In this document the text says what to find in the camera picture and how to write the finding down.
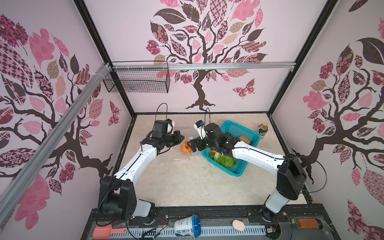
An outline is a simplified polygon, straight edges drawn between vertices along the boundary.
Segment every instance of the beige floor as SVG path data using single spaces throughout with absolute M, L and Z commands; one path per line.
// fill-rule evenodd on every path
M 175 114 L 168 118 L 175 121 L 174 130 L 191 129 L 198 120 L 204 121 L 203 114 Z M 158 115 L 157 119 L 165 119 L 165 115 Z M 211 122 L 219 126 L 226 120 L 253 131 L 261 123 L 266 124 L 269 130 L 257 147 L 284 155 L 266 114 L 211 115 Z M 154 115 L 137 116 L 121 168 L 137 152 L 139 141 L 152 130 L 153 122 Z M 201 153 L 194 154 L 190 161 L 173 161 L 176 151 L 180 151 L 179 145 L 160 155 L 162 159 L 154 159 L 144 170 L 135 185 L 138 199 L 156 206 L 262 205 L 276 187 L 276 177 L 256 165 L 248 164 L 241 177 L 234 177 L 208 162 Z M 300 194 L 298 200 L 289 204 L 306 204 L 306 201 Z

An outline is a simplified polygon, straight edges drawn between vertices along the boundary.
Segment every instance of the wire basket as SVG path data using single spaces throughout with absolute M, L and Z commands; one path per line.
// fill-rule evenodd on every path
M 155 65 L 132 65 L 109 72 L 104 78 L 108 92 L 168 93 L 170 83 L 168 63 L 145 62 L 152 62 Z
M 248 128 L 246 127 L 243 127 L 241 126 L 240 124 L 237 124 L 235 122 L 232 122 L 232 121 L 225 121 L 223 123 L 223 125 L 221 125 L 220 127 L 221 131 L 223 133 L 226 133 L 226 132 L 230 132 L 231 133 L 231 136 L 233 137 L 245 137 L 247 139 L 249 139 L 249 141 L 251 142 L 251 146 L 253 147 L 256 147 L 257 144 L 260 142 L 260 135 L 255 133 L 254 131 L 252 130 L 249 130 Z M 225 168 L 223 166 L 221 166 L 220 164 L 218 164 L 217 162 L 213 161 L 212 159 L 209 158 L 209 154 L 212 152 L 211 149 L 209 148 L 206 148 L 204 149 L 201 154 L 211 163 L 215 164 L 217 167 L 221 168 L 223 171 L 225 171 L 226 173 L 230 174 L 230 175 L 233 175 L 235 177 L 239 177 L 243 174 L 245 168 L 247 167 L 248 165 L 248 162 L 247 161 L 244 161 L 244 160 L 241 160 L 241 159 L 237 159 L 235 158 L 236 160 L 236 165 L 234 165 L 233 167 L 231 168 Z

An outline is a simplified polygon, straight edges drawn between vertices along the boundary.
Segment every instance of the green can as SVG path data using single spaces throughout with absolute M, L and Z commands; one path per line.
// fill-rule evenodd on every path
M 257 133 L 260 135 L 261 139 L 264 138 L 265 134 L 268 132 L 268 126 L 265 124 L 260 124 L 257 127 Z

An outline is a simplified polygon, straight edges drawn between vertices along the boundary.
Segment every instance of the orange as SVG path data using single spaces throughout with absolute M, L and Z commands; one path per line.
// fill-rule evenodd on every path
M 180 145 L 180 150 L 182 153 L 189 154 L 192 152 L 192 149 L 188 147 L 187 142 L 184 142 L 183 144 Z

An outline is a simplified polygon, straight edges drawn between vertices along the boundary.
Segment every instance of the butterfly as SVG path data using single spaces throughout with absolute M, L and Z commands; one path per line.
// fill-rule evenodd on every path
M 110 100 L 109 101 L 109 105 L 111 107 L 111 110 L 112 110 L 112 116 L 109 118 L 109 121 L 108 121 L 108 126 L 112 125 L 112 124 L 117 124 L 119 123 L 119 113 L 120 113 L 120 110 L 118 107 L 115 107 L 115 104 Z
M 255 85 L 255 79 L 252 79 L 251 81 L 249 81 L 249 83 L 246 85 L 245 88 L 234 88 L 232 90 L 234 90 L 235 93 L 238 93 L 239 96 L 244 99 L 244 97 L 247 95 L 247 93 L 255 94 L 253 92 L 255 90 L 253 85 Z

